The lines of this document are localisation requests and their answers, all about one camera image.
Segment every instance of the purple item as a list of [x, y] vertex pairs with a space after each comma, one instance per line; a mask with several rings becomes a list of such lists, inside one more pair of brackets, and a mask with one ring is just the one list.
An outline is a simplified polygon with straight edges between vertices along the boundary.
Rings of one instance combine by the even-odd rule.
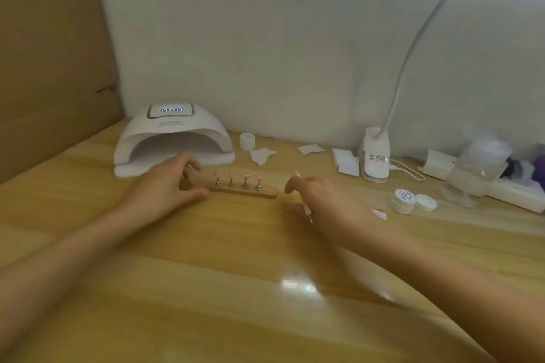
[[541, 188], [545, 190], [545, 155], [537, 157], [534, 161], [534, 175], [532, 175], [532, 180], [539, 182]]

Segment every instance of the forearm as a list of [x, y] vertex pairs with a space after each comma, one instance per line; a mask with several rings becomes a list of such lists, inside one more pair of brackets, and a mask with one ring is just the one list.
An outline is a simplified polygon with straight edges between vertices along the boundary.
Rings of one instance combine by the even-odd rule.
[[386, 252], [379, 265], [426, 296], [495, 359], [545, 361], [542, 300], [413, 240]]
[[100, 254], [141, 225], [111, 211], [0, 273], [0, 355]]

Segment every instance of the uv nail lamp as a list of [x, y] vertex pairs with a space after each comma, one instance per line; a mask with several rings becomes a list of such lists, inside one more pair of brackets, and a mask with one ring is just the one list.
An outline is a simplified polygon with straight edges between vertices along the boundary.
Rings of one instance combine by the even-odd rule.
[[152, 105], [125, 127], [113, 157], [118, 177], [134, 177], [180, 153], [203, 165], [230, 164], [233, 143], [218, 118], [188, 102]]

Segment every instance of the white cable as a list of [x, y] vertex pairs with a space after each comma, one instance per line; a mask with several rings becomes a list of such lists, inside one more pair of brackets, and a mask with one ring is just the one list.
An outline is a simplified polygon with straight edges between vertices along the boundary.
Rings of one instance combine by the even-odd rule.
[[426, 22], [424, 22], [424, 24], [422, 25], [422, 27], [416, 34], [414, 40], [412, 41], [411, 46], [405, 56], [405, 60], [403, 61], [403, 64], [401, 65], [401, 69], [399, 70], [399, 73], [397, 75], [396, 88], [393, 91], [393, 98], [392, 98], [392, 103], [390, 104], [390, 110], [388, 111], [388, 116], [386, 116], [386, 119], [384, 120], [384, 123], [382, 124], [382, 128], [380, 128], [380, 132], [377, 134], [377, 137], [379, 137], [380, 134], [382, 134], [382, 132], [388, 130], [388, 127], [390, 126], [390, 122], [392, 120], [393, 113], [396, 110], [397, 101], [399, 99], [399, 92], [401, 91], [401, 79], [403, 77], [403, 73], [405, 72], [405, 67], [407, 63], [409, 62], [410, 57], [412, 56], [412, 53], [418, 46], [418, 43], [422, 39], [422, 36], [426, 33], [426, 30], [429, 28], [430, 23], [437, 16], [437, 13], [439, 13], [439, 10], [446, 3], [446, 1], [447, 0], [439, 0], [437, 2], [432, 12], [429, 14], [428, 18], [426, 19]]
[[412, 168], [407, 167], [404, 163], [396, 161], [395, 159], [391, 159], [391, 158], [390, 158], [390, 161], [396, 162], [399, 165], [403, 165], [405, 168], [407, 168], [407, 170], [415, 173], [416, 175], [413, 175], [409, 171], [404, 170], [403, 168], [399, 168], [398, 166], [391, 165], [391, 164], [390, 164], [390, 171], [403, 171], [403, 172], [406, 172], [407, 174], [409, 174], [412, 178], [414, 178], [417, 181], [426, 181], [426, 177], [424, 175], [420, 174], [419, 172], [416, 172]]

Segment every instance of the power strip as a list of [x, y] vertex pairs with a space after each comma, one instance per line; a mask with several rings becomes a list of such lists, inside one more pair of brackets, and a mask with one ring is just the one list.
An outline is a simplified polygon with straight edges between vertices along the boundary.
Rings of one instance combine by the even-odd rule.
[[[418, 170], [423, 174], [445, 181], [457, 160], [456, 157], [430, 149], [426, 165]], [[534, 183], [532, 187], [525, 187], [507, 178], [500, 178], [488, 186], [486, 194], [489, 197], [536, 213], [542, 213], [545, 210], [545, 191], [538, 183]]]

